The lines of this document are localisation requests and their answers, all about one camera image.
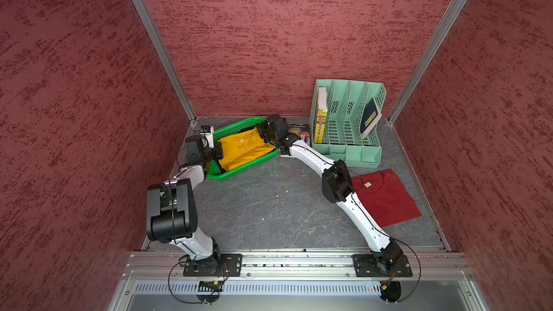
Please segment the yellow t-shirt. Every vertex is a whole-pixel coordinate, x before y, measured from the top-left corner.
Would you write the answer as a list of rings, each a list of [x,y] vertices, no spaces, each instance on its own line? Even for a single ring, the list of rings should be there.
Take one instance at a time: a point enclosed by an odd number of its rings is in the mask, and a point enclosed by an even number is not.
[[[270,143],[264,142],[255,127],[221,138],[219,142],[223,147],[220,165],[225,173],[253,162],[275,149]]]

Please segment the red t-shirt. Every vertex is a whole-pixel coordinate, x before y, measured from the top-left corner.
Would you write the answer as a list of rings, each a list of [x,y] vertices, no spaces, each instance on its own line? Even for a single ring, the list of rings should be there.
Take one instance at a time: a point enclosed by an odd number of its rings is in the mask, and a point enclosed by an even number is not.
[[[391,169],[354,177],[352,180],[363,207],[380,227],[421,216],[415,201]]]

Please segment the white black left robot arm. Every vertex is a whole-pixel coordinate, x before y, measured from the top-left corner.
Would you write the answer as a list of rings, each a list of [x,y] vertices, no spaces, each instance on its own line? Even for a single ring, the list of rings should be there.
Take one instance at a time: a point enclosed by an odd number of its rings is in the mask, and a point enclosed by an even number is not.
[[[183,250],[193,272],[215,276],[223,269],[220,249],[198,226],[194,189],[207,178],[210,162],[219,151],[205,134],[186,138],[185,148],[187,163],[179,173],[148,187],[146,235],[151,241]]]

